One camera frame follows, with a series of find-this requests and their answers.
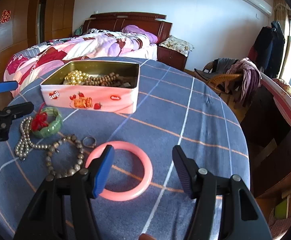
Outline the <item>green jade bangle red tassel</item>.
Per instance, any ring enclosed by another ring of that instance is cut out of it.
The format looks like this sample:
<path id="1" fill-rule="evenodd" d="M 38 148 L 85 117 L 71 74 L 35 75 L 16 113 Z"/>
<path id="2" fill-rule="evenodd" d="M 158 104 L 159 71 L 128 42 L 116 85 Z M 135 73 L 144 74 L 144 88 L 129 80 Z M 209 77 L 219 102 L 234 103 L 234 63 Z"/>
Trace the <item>green jade bangle red tassel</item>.
<path id="1" fill-rule="evenodd" d="M 49 107 L 43 103 L 34 116 L 30 128 L 35 137 L 42 139 L 58 133 L 62 124 L 61 112 L 56 107 Z"/>

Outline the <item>pink bangle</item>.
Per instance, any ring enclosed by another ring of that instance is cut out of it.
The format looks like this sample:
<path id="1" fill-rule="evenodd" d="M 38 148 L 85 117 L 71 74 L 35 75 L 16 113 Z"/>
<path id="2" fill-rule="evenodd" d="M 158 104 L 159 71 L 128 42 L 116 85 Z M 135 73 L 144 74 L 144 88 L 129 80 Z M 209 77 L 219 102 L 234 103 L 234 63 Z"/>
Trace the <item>pink bangle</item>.
<path id="1" fill-rule="evenodd" d="M 114 153 L 116 150 L 122 150 L 130 152 L 135 157 L 139 159 L 139 162 L 143 167 L 143 176 L 138 177 L 134 174 L 119 168 L 114 167 L 114 169 L 128 177 L 138 181 L 138 183 L 132 189 L 128 191 L 111 191 L 105 188 L 107 178 L 111 169 L 113 168 Z M 138 146 L 126 142 L 126 141 L 110 141 L 97 146 L 87 157 L 85 167 L 88 168 L 93 161 L 97 160 L 103 152 L 106 152 L 105 160 L 101 161 L 100 168 L 93 168 L 92 170 L 96 172 L 96 178 L 92 181 L 94 182 L 94 189 L 92 194 L 94 197 L 102 197 L 104 199 L 113 202 L 126 202 L 139 197 L 142 193 L 146 191 L 152 182 L 153 177 L 153 166 L 148 155 L 139 148 Z"/>

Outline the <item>wooden wardrobe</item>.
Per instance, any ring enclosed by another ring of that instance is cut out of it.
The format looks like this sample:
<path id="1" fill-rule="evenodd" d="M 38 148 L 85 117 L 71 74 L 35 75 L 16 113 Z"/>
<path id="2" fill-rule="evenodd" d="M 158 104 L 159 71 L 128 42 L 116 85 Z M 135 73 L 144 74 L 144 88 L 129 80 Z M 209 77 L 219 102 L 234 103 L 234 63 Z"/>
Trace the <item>wooden wardrobe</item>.
<path id="1" fill-rule="evenodd" d="M 72 36 L 75 0 L 0 0 L 11 19 L 0 23 L 0 80 L 13 54 L 41 41 Z"/>

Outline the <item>desk with pink cover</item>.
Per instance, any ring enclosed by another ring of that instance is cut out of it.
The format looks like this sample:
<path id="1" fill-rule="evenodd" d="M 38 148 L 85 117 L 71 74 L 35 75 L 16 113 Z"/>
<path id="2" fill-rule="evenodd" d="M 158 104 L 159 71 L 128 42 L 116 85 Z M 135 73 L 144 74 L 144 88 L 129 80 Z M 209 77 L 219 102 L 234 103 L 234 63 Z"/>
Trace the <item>desk with pink cover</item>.
<path id="1" fill-rule="evenodd" d="M 291 190 L 291 96 L 266 75 L 241 121 L 255 197 Z"/>

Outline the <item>pink Genji biscuit tin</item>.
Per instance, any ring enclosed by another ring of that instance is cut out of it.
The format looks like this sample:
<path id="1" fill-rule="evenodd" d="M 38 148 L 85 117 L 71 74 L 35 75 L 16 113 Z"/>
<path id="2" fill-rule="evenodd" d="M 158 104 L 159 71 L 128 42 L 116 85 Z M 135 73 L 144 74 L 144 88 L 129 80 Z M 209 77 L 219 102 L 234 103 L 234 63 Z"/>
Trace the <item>pink Genji biscuit tin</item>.
<path id="1" fill-rule="evenodd" d="M 71 71 L 86 79 L 65 84 Z M 71 61 L 41 82 L 48 106 L 132 114 L 137 109 L 140 65 L 122 61 Z"/>

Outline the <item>blue plaid tablecloth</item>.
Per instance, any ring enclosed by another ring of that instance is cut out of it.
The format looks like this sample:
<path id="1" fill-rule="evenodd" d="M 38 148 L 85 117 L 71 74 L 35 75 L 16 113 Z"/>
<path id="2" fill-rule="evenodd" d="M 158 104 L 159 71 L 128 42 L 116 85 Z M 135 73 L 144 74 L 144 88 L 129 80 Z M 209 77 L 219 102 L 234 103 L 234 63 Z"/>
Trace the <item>blue plaid tablecloth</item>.
<path id="1" fill-rule="evenodd" d="M 62 108 L 60 132 L 39 139 L 48 145 L 65 135 L 92 137 L 98 144 L 127 141 L 148 155 L 153 166 L 149 187 L 137 198 L 91 202 L 103 239 L 137 239 L 148 233 L 157 239 L 183 239 L 194 207 L 183 191 L 172 162 L 180 145 L 199 167 L 250 184 L 245 136 L 233 111 L 204 83 L 163 63 L 137 59 L 140 82 L 137 109 L 129 115 Z M 32 150 L 24 161 L 14 154 L 20 120 L 0 142 L 0 234 L 12 239 L 35 191 L 47 175 L 46 152 Z"/>

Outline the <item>purple clothes on chair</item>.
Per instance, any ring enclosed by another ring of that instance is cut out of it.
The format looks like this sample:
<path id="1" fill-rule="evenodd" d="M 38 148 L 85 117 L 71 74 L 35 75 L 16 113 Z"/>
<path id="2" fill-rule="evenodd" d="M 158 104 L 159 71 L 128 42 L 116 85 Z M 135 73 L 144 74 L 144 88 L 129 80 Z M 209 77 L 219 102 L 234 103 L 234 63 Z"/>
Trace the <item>purple clothes on chair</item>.
<path id="1" fill-rule="evenodd" d="M 232 64 L 226 74 L 242 74 L 242 84 L 238 87 L 236 103 L 243 107 L 249 105 L 262 79 L 256 65 L 246 57 Z"/>

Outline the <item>floral pillow on desk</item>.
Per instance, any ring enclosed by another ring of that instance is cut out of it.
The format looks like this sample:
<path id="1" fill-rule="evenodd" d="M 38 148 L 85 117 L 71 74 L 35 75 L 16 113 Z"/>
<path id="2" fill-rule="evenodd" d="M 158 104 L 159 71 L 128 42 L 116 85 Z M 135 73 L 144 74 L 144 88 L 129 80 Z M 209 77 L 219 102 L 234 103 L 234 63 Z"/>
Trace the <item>floral pillow on desk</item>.
<path id="1" fill-rule="evenodd" d="M 291 85 L 286 81 L 278 78 L 273 78 L 273 81 L 277 83 L 290 97 L 291 97 Z"/>

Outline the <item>wicker chair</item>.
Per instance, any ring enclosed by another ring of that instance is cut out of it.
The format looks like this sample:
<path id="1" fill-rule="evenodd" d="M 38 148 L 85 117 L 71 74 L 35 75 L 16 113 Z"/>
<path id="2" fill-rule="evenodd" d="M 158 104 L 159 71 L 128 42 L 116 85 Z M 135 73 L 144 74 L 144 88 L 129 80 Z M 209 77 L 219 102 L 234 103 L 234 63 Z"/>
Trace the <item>wicker chair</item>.
<path id="1" fill-rule="evenodd" d="M 194 69 L 194 75 L 219 96 L 227 95 L 226 104 L 228 105 L 233 92 L 242 82 L 242 74 L 226 74 L 237 61 L 238 59 L 218 58 L 209 62 L 203 70 Z"/>

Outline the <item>bed with patchwork quilt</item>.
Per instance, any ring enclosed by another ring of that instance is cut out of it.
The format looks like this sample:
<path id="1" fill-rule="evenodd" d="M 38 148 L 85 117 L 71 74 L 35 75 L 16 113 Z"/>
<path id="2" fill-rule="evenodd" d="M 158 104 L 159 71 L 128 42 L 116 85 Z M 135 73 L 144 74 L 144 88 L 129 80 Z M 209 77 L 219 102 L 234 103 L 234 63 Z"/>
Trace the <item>bed with patchwork quilt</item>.
<path id="1" fill-rule="evenodd" d="M 38 77 L 72 60 L 99 57 L 157 59 L 157 44 L 143 34 L 90 29 L 84 35 L 43 42 L 14 54 L 4 71 L 4 81 L 17 81 L 16 97 Z"/>

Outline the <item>purple pillow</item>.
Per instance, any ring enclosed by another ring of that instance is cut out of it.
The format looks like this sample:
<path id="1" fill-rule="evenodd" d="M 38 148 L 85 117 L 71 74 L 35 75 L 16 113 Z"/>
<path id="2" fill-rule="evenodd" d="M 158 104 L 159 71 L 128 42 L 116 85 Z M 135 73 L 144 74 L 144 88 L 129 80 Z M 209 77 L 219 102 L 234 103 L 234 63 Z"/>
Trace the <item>purple pillow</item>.
<path id="1" fill-rule="evenodd" d="M 139 28 L 137 25 L 127 25 L 121 30 L 121 32 L 131 34 L 143 34 L 149 38 L 150 44 L 157 44 L 158 42 L 158 37 L 156 35 Z"/>

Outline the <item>hanging dark coats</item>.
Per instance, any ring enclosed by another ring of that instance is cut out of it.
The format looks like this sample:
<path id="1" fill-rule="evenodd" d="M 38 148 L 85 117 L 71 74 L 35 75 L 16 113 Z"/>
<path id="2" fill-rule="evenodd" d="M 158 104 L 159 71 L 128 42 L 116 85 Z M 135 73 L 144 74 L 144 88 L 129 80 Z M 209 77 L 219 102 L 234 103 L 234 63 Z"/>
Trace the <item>hanging dark coats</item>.
<path id="1" fill-rule="evenodd" d="M 285 38 L 278 21 L 259 32 L 248 58 L 269 78 L 277 78 L 283 59 Z"/>

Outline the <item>wooden nightstand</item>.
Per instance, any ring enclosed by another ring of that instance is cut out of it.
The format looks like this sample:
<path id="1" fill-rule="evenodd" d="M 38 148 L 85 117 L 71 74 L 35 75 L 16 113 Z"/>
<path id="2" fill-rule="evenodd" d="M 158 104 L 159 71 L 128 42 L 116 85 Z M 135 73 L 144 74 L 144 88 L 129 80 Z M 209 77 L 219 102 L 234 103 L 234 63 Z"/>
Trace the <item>wooden nightstand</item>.
<path id="1" fill-rule="evenodd" d="M 158 46 L 158 61 L 180 71 L 184 71 L 187 57 L 177 51 Z"/>

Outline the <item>dark wooden headboard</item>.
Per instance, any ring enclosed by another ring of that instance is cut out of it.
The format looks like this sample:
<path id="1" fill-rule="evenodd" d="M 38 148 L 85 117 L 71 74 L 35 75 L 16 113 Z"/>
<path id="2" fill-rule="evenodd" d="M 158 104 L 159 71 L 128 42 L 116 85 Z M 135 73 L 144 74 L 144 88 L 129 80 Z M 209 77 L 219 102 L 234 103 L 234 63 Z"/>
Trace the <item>dark wooden headboard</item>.
<path id="1" fill-rule="evenodd" d="M 85 20 L 82 32 L 84 33 L 92 28 L 121 31 L 127 25 L 136 25 L 144 31 L 157 36 L 160 43 L 169 37 L 173 25 L 165 21 L 166 17 L 166 15 L 150 12 L 105 12 L 93 14 Z"/>

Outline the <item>floral cushion on nightstand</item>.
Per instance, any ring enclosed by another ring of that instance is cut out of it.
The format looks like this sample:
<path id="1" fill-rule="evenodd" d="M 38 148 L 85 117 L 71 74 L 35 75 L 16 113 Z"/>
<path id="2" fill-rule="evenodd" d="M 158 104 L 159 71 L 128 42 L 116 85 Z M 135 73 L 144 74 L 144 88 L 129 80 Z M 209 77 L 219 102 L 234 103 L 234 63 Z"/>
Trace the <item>floral cushion on nightstand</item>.
<path id="1" fill-rule="evenodd" d="M 191 43 L 176 38 L 173 35 L 170 35 L 166 40 L 162 41 L 159 46 L 181 53 L 185 57 L 188 57 L 189 52 L 194 49 Z"/>

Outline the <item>yellow curtain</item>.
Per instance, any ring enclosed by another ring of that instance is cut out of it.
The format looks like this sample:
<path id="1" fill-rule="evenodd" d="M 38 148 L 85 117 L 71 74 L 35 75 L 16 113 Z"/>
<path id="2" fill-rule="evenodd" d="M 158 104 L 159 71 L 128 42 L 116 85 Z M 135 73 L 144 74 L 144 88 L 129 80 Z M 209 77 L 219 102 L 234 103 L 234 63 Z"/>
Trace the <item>yellow curtain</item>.
<path id="1" fill-rule="evenodd" d="M 274 0 L 274 14 L 275 20 L 279 22 L 286 44 L 289 35 L 289 12 L 291 11 L 289 5 L 285 0 Z"/>

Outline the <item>white air conditioner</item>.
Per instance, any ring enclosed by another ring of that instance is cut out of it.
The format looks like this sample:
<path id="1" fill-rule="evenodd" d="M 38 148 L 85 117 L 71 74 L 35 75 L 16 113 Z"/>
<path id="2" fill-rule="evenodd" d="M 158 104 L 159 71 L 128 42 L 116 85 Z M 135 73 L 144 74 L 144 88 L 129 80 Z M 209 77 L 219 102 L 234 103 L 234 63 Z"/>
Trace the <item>white air conditioner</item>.
<path id="1" fill-rule="evenodd" d="M 253 5 L 256 7 L 258 10 L 263 12 L 264 14 L 271 16 L 273 13 L 273 8 L 272 6 L 267 3 L 265 0 L 244 0 L 247 3 Z"/>

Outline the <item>red paper wall decoration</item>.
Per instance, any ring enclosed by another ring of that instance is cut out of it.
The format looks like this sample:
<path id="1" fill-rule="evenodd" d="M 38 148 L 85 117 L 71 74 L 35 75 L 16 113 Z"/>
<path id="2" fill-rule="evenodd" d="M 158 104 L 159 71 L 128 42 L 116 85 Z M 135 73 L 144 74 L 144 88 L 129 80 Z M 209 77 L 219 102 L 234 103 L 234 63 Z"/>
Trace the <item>red paper wall decoration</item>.
<path id="1" fill-rule="evenodd" d="M 0 23 L 1 24 L 5 24 L 7 22 L 9 22 L 11 19 L 11 10 L 3 10 L 2 11 L 2 15 L 1 15 L 1 18 L 0 18 Z"/>

